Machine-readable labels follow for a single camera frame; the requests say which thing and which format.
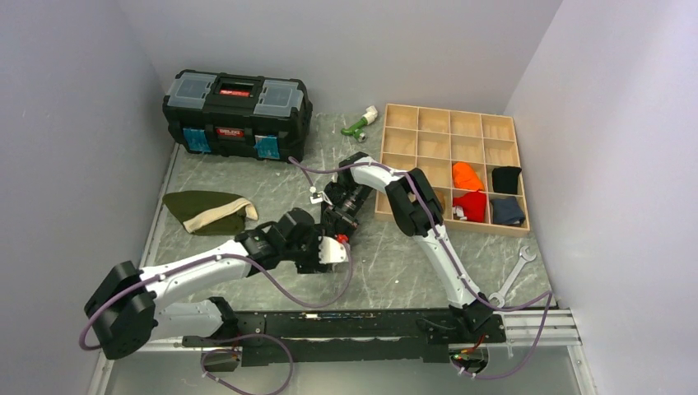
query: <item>brown object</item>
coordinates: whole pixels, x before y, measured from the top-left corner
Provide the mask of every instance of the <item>brown object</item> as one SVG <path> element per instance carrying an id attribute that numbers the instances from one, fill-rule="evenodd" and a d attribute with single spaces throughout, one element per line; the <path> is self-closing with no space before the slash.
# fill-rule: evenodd
<path id="1" fill-rule="evenodd" d="M 387 105 L 380 161 L 400 170 L 421 169 L 439 201 L 445 202 L 444 224 L 449 229 L 516 237 L 525 236 L 530 231 L 521 176 L 517 195 L 494 193 L 492 188 L 492 170 L 502 166 L 521 166 L 511 117 Z M 454 185 L 453 167 L 457 162 L 467 163 L 482 183 L 482 192 L 488 201 L 483 223 L 459 221 L 453 217 L 453 199 L 470 192 Z M 527 220 L 520 227 L 493 225 L 489 201 L 511 196 L 516 198 Z M 394 221 L 388 198 L 382 193 L 376 199 L 375 217 Z"/>
<path id="2" fill-rule="evenodd" d="M 485 185 L 482 184 L 480 178 L 477 177 L 475 170 L 465 162 L 456 162 L 452 168 L 454 175 L 454 187 L 458 189 L 467 189 L 469 191 L 484 191 Z"/>

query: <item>gray wall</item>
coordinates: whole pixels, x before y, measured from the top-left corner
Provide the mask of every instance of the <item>gray wall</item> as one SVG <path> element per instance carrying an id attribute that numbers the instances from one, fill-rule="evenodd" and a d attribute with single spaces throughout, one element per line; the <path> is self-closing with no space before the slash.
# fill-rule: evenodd
<path id="1" fill-rule="evenodd" d="M 0 6 L 0 393 L 84 393 L 82 306 L 138 260 L 172 140 L 118 4 Z"/>
<path id="2" fill-rule="evenodd" d="M 119 0 L 169 87 L 183 68 L 300 78 L 318 111 L 501 113 L 561 0 Z"/>
<path id="3" fill-rule="evenodd" d="M 601 394 L 698 393 L 698 3 L 565 0 L 508 108 Z"/>

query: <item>green and white spray nozzle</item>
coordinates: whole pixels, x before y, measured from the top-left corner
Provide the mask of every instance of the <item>green and white spray nozzle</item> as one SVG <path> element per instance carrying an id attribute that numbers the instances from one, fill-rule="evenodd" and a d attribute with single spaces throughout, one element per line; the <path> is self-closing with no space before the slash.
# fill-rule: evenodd
<path id="1" fill-rule="evenodd" d="M 378 110 L 375 109 L 375 106 L 371 105 L 366 109 L 366 114 L 359 119 L 359 122 L 354 123 L 349 128 L 342 129 L 342 134 L 344 136 L 353 136 L 358 142 L 365 142 L 366 133 L 364 133 L 361 128 L 366 125 L 371 125 L 376 118 L 378 118 Z"/>

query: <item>wrench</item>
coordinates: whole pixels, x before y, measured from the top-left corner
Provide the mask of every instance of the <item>wrench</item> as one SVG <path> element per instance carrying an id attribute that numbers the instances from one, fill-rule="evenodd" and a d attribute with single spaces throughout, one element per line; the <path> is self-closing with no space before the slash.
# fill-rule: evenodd
<path id="1" fill-rule="evenodd" d="M 521 247 L 519 250 L 519 261 L 516 263 L 516 266 L 514 266 L 511 273 L 509 273 L 509 276 L 506 277 L 506 281 L 504 281 L 504 285 L 500 288 L 500 290 L 497 292 L 492 292 L 490 295 L 490 303 L 496 304 L 497 307 L 504 306 L 506 293 L 509 292 L 509 288 L 511 288 L 512 284 L 514 284 L 514 280 L 516 280 L 516 277 L 518 277 L 519 273 L 521 273 L 521 269 L 524 268 L 526 263 L 535 261 L 536 256 L 536 254 L 531 255 L 528 252 L 527 245 Z"/>

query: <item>black toolbox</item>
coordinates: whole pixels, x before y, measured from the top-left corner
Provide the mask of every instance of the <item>black toolbox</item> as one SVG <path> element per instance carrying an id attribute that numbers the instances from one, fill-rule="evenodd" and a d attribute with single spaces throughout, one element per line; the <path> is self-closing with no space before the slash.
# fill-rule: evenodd
<path id="1" fill-rule="evenodd" d="M 188 152 L 288 161 L 303 160 L 313 104 L 300 80 L 183 70 L 162 112 Z"/>

